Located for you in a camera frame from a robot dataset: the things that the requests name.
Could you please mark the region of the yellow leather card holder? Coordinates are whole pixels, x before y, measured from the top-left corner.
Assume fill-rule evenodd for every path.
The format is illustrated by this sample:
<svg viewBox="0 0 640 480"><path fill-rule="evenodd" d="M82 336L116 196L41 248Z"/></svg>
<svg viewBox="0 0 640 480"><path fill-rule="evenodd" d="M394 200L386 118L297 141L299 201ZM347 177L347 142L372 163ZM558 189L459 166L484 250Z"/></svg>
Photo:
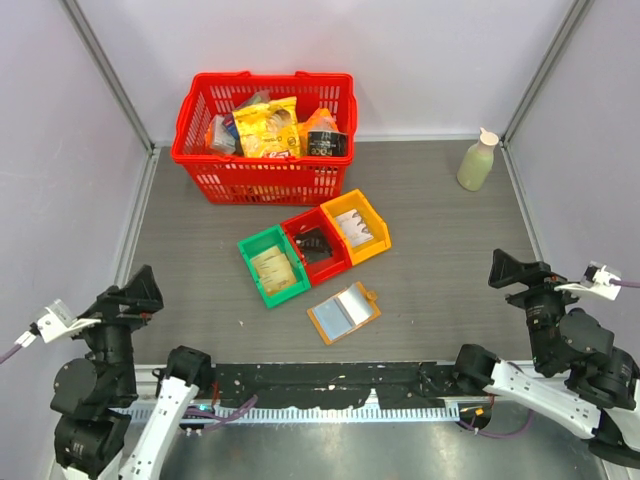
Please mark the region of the yellow leather card holder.
<svg viewBox="0 0 640 480"><path fill-rule="evenodd" d="M377 293L365 288L360 281L355 283L357 283L361 291L366 294L367 300L374 309L374 316L366 322L358 326L353 326L341 309L337 295L347 288L307 310L307 315L326 345L334 344L345 336L371 323L381 315L381 311L377 305Z"/></svg>

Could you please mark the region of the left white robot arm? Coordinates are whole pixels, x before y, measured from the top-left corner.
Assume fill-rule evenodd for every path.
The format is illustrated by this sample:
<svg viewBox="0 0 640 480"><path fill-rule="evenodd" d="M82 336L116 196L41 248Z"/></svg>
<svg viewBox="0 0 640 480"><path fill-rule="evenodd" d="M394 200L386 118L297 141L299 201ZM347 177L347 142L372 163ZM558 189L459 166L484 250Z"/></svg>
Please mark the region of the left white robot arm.
<svg viewBox="0 0 640 480"><path fill-rule="evenodd" d="M67 479L157 479L181 419L194 398L213 387L211 357L186 346L173 349L159 378L155 407L130 457L123 456L131 424L125 414L138 398L133 333L164 307L151 266L122 287L111 286L74 317L57 301L38 322L46 341L82 339L89 352L65 363L54 379L50 407L57 464Z"/></svg>

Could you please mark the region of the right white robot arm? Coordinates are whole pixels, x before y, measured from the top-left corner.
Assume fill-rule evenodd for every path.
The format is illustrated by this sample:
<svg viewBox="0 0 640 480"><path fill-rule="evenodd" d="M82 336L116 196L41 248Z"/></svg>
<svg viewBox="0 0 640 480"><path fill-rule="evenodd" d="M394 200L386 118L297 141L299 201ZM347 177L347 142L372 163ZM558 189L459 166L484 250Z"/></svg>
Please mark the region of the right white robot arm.
<svg viewBox="0 0 640 480"><path fill-rule="evenodd" d="M524 311L534 376L475 344L461 347L451 380L457 391L505 397L555 421L600 459L639 466L639 366L614 344L615 335L585 310L583 296L615 300L626 282L609 266L590 263L570 281L545 262L521 262L501 249L488 284L514 284L508 304Z"/></svg>

